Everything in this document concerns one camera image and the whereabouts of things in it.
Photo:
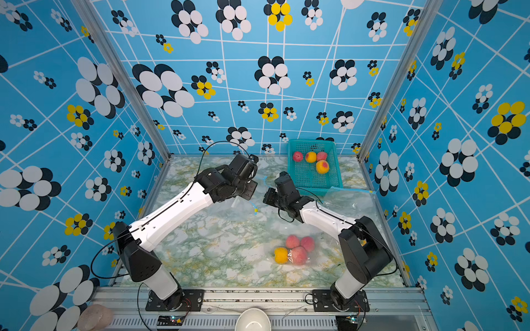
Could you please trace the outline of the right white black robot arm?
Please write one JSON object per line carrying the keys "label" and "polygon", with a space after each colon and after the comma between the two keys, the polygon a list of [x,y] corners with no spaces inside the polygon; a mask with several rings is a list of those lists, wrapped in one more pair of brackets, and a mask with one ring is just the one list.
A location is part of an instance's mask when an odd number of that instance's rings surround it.
{"label": "right white black robot arm", "polygon": [[283,193],[269,188],[263,202],[286,212],[293,220],[316,227],[339,243],[346,270],[330,287],[329,297],[336,310],[347,311],[357,303],[357,294],[394,260],[377,226],[368,217],[345,217],[311,197],[302,196],[298,190]]}

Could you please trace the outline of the teal plastic basket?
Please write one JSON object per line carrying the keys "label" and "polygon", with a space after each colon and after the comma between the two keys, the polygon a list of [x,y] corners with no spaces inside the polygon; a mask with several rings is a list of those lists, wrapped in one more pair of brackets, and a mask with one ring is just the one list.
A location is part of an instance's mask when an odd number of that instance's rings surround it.
{"label": "teal plastic basket", "polygon": [[[316,171],[316,163],[309,164],[305,161],[295,162],[292,160],[294,152],[305,154],[308,152],[326,152],[330,171],[321,175]],[[338,152],[334,142],[320,139],[294,139],[288,142],[288,174],[294,184],[312,193],[326,194],[330,188],[342,188],[342,175],[340,172]]]}

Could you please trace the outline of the pink peach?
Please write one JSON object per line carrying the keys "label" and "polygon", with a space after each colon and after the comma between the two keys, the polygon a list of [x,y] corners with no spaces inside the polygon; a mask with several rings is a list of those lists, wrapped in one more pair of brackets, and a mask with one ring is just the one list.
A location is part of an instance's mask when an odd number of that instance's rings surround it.
{"label": "pink peach", "polygon": [[296,235],[292,234],[286,238],[285,246],[288,249],[294,249],[300,246],[300,239]]}

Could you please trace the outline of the clear zip-top bag blue zipper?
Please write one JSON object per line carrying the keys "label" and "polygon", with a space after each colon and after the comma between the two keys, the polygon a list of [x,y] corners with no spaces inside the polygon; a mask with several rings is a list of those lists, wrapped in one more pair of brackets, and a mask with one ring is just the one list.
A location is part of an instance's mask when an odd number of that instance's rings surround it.
{"label": "clear zip-top bag blue zipper", "polygon": [[330,188],[322,198],[324,206],[341,215],[360,219],[366,216],[382,230],[382,219],[376,204],[376,195],[368,190]]}

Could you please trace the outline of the yellow orange peach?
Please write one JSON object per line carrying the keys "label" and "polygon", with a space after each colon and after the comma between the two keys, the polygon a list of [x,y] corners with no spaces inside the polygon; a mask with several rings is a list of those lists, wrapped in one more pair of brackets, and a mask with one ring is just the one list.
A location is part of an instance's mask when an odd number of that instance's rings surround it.
{"label": "yellow orange peach", "polygon": [[285,264],[289,262],[289,250],[287,248],[279,247],[274,250],[274,261],[278,264]]}

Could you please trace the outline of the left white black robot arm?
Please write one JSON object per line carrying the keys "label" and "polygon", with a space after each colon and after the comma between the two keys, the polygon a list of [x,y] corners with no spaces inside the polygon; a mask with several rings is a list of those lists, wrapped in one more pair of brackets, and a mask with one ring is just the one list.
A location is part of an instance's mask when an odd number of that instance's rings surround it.
{"label": "left white black robot arm", "polygon": [[117,251],[132,281],[145,284],[161,302],[163,310],[177,310],[184,303],[182,287],[163,266],[156,247],[187,219],[217,202],[233,197],[250,200],[258,183],[240,182],[240,187],[221,181],[219,186],[192,182],[172,200],[130,225],[116,223]]}

